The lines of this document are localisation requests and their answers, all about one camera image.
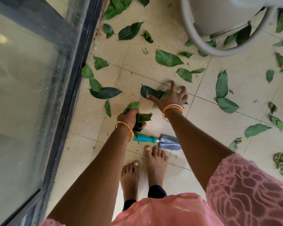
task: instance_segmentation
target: bangle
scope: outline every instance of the bangle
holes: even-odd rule
[[[130,142],[131,140],[133,140],[133,138],[134,138],[133,130],[132,130],[132,129],[129,127],[129,125],[127,125],[125,122],[117,121],[117,122],[115,123],[115,125],[114,125],[114,129],[117,128],[117,124],[119,124],[119,123],[124,124],[124,125],[126,125],[126,126],[128,127],[128,129],[130,130],[130,133],[131,133],[131,138],[130,138],[129,142]]]
[[[166,122],[169,122],[169,120],[167,119],[165,112],[169,108],[177,108],[181,112],[181,114],[183,114],[184,112],[184,108],[181,107],[180,105],[177,105],[177,104],[167,105],[162,111],[162,117],[166,120]]]

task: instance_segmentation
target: hand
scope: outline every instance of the hand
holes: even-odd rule
[[[153,95],[147,95],[147,98],[154,102],[155,105],[158,106],[160,111],[163,111],[163,109],[171,104],[176,104],[182,106],[184,103],[186,103],[188,99],[188,95],[186,94],[186,88],[184,86],[181,87],[181,92],[176,92],[176,85],[174,81],[171,81],[171,89],[170,94],[166,99],[158,99]]]
[[[131,129],[134,128],[134,125],[136,123],[136,115],[139,113],[138,109],[130,109],[128,113],[123,114],[121,113],[117,117],[117,121],[122,121],[126,123]]]

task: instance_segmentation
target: woman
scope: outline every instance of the woman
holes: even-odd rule
[[[264,173],[182,116],[181,106],[188,98],[185,87],[177,94],[172,82],[166,99],[152,95],[147,98],[172,125],[194,175],[206,191],[208,202],[195,193],[166,195],[162,186],[168,158],[157,146],[145,147],[149,193],[148,198],[136,202],[139,162],[123,166],[139,112],[133,109],[118,116],[117,127],[99,154],[42,226],[111,225],[119,181],[124,192],[124,210],[112,225],[283,226],[283,182]]]

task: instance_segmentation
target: tile floor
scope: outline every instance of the tile floor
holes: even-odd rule
[[[258,25],[262,15],[263,13],[260,13],[253,20],[254,26]],[[153,37],[153,44],[147,43],[139,35],[129,41],[118,41],[117,35],[106,39],[103,23],[109,23],[113,26],[114,32],[118,33],[125,26],[141,21],[145,22],[140,32],[148,30]],[[272,45],[283,38],[283,33],[276,34],[274,31],[275,25],[269,26],[256,43],[235,56],[203,58],[197,54],[194,46],[185,47],[188,37],[183,28],[178,0],[151,0],[145,8],[138,1],[133,0],[130,7],[121,15],[111,20],[99,21],[98,33],[94,37],[87,63],[94,70],[93,55],[106,59],[109,66],[99,71],[94,70],[95,78],[103,87],[115,86],[123,93],[111,99],[112,117],[109,118],[104,109],[106,101],[92,97],[88,91],[88,80],[83,79],[47,213],[98,154],[113,131],[117,115],[130,102],[141,102],[142,113],[153,112],[153,121],[148,122],[147,127],[142,131],[143,134],[174,136],[170,124],[163,120],[161,113],[153,109],[150,101],[141,97],[139,93],[141,84],[166,90],[170,85],[169,81],[174,80],[178,85],[186,86],[189,105],[185,106],[184,116],[226,146],[235,138],[243,137],[245,128],[250,125],[258,123],[271,125],[267,111],[269,101],[273,101],[278,106],[276,115],[283,120],[283,75],[277,72],[270,84],[265,79],[268,69],[279,70]],[[221,39],[218,46],[221,46],[223,41],[224,39]],[[207,68],[207,70],[194,75],[193,83],[185,82],[176,74],[178,67],[165,67],[155,61],[158,48],[174,54],[181,51],[193,52],[195,55],[189,59],[181,58],[185,63],[181,67],[189,70],[198,68]],[[147,49],[149,54],[144,55],[142,49]],[[276,50],[283,55],[283,47]],[[233,114],[223,112],[214,101],[217,75],[224,69],[227,69],[229,88],[234,92],[234,95],[229,94],[228,98],[241,107]],[[124,162],[125,164],[135,159],[141,161],[139,199],[147,195],[143,146],[130,142]],[[283,177],[273,168],[272,162],[274,153],[283,152],[283,131],[280,132],[274,127],[258,136],[243,139],[237,152],[255,161],[264,171],[283,181]],[[164,182],[166,192],[168,194],[196,192],[205,197],[183,152],[169,151],[168,154],[170,159]],[[113,218],[121,212],[122,207],[123,196],[119,186]]]

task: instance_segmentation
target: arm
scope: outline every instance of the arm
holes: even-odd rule
[[[163,111],[170,104],[182,106],[188,99],[188,95],[185,87],[177,94],[175,83],[172,82],[170,94],[166,99],[157,99],[152,95],[148,95],[147,98],[152,100]],[[172,125],[193,173],[205,190],[219,163],[234,152],[193,125],[181,115],[178,109],[167,109],[165,114]]]
[[[117,117],[132,129],[138,109]],[[48,218],[67,226],[111,225],[119,179],[131,133],[118,124],[99,154],[73,183]]]

